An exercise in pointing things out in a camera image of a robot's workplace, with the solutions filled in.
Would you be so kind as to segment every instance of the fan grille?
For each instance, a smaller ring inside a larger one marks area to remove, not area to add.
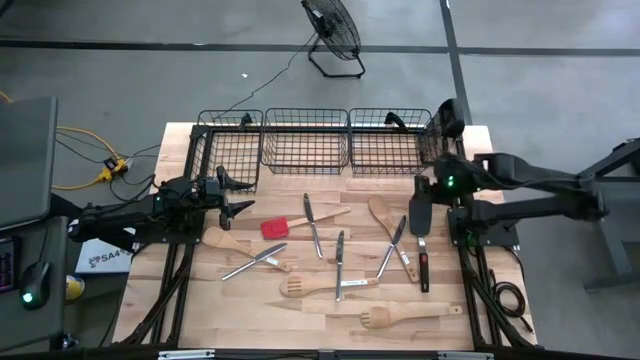
[[[302,6],[318,36],[342,60],[360,53],[360,35],[340,0],[303,0]]]

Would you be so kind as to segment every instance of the wooden tabletop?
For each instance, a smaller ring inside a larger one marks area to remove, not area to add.
[[[190,123],[168,123],[158,163],[157,180],[181,176]],[[468,157],[491,152],[485,126],[468,126],[464,133]],[[351,212],[317,222],[324,259],[316,256],[311,229],[299,226],[280,240],[264,240],[263,221],[278,216],[289,220],[304,216],[303,193],[308,193],[314,213],[335,206],[350,206]],[[348,350],[469,350],[473,348],[457,251],[450,245],[446,207],[434,205],[432,229],[427,237],[430,256],[430,292],[420,292],[411,283],[400,258],[392,254],[380,285],[345,289],[344,299],[335,302],[335,290],[318,291],[302,298],[287,298],[280,284],[299,275],[335,281],[337,234],[345,231],[343,279],[375,277],[389,246],[389,235],[368,207],[370,195],[382,196],[391,206],[395,223],[407,214],[413,194],[413,179],[356,178],[348,166],[342,175],[274,175],[260,169],[256,194],[230,195],[230,201],[255,199],[256,203],[232,221],[230,234],[244,245],[262,250],[287,242],[278,260],[293,265],[291,273],[268,264],[258,264],[228,280],[222,275],[246,263],[249,258],[237,251],[196,247],[185,306],[180,347],[263,348],[263,349],[348,349]],[[483,191],[478,198],[502,202],[501,192]],[[218,212],[207,215],[207,226],[217,226]],[[417,260],[417,240],[407,229],[401,240],[411,261]],[[487,248],[487,260],[498,281],[510,281],[525,293],[520,268],[502,248]],[[151,245],[133,261],[114,341],[129,335],[158,297],[167,252],[165,245]],[[384,329],[366,329],[360,314],[372,306],[413,306],[416,303],[462,305],[462,314],[408,319]],[[168,307],[172,313],[173,303]],[[489,339],[486,311],[480,306],[483,334]],[[531,322],[527,309],[525,315]],[[168,316],[165,327],[170,324]],[[529,341],[536,342],[522,323],[514,326]]]

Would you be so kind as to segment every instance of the gray floor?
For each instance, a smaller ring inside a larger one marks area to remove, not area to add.
[[[0,35],[45,39],[301,44],[312,29],[297,0],[21,0],[0,20]],[[485,47],[640,47],[640,2],[633,0],[450,0],[458,44]],[[445,46],[438,1],[345,0],[365,45]],[[194,121],[224,109],[286,65],[287,52],[109,52],[0,49],[0,90],[13,98],[55,95],[59,121],[95,131],[118,151],[158,143],[168,121]],[[435,109],[456,94],[449,55],[365,53],[360,80],[322,78],[303,56],[245,108],[395,106]],[[334,70],[353,64],[320,54]],[[496,150],[534,164],[578,171],[640,135],[640,57],[462,56],[474,124],[490,127]],[[99,151],[67,141],[96,159]],[[153,170],[141,158],[132,178]],[[98,167],[56,153],[56,184],[92,179]],[[123,195],[136,189],[118,184]],[[65,193],[84,204],[115,202],[108,189]],[[538,196],[507,194],[508,200]],[[636,358],[638,288],[587,295],[585,281],[611,273],[590,225],[563,218],[518,225],[527,291],[547,348]],[[122,277],[89,290],[119,290]],[[95,346],[118,301],[96,297],[70,308],[69,331]]]

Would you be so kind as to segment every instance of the slotted wooden spoon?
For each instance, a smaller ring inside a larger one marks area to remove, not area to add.
[[[366,328],[380,329],[404,319],[458,314],[462,314],[462,306],[449,303],[404,303],[389,307],[374,306],[360,314],[360,322]]]
[[[247,254],[251,257],[258,255],[259,251],[256,251],[248,246],[244,246],[238,242],[231,234],[220,229],[219,227],[210,227],[202,235],[202,242],[206,245],[219,248],[219,249],[232,249],[239,251],[243,254]],[[264,260],[265,263],[275,266],[278,269],[286,272],[291,271],[291,265],[276,260],[272,257],[268,257]]]
[[[396,233],[396,227],[393,225],[393,217],[391,216],[391,207],[389,207],[389,204],[387,204],[382,197],[373,195],[369,197],[369,210],[371,210],[373,216],[378,219],[378,222],[387,229],[389,236],[393,238],[393,235]],[[416,263],[409,261],[402,242],[396,244],[396,251],[400,256],[402,265],[404,265],[404,269],[407,271],[411,282],[420,281]]]
[[[377,278],[364,280],[343,280],[342,288],[378,285]],[[329,279],[313,279],[302,276],[290,276],[280,284],[280,292],[286,297],[302,297],[313,291],[321,289],[335,289],[336,281]]]

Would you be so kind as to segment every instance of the red silicone spatula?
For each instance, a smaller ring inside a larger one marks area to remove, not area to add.
[[[336,208],[334,210],[329,210],[325,213],[320,213],[318,215],[314,214],[314,220],[318,221],[331,216],[344,214],[349,211],[351,211],[351,208],[348,206]],[[263,222],[260,225],[260,228],[262,229],[262,236],[264,236],[265,239],[279,239],[289,235],[289,228],[303,225],[308,222],[309,221],[307,220],[306,217],[301,217],[300,219],[287,221],[287,218],[282,216],[277,219]]]

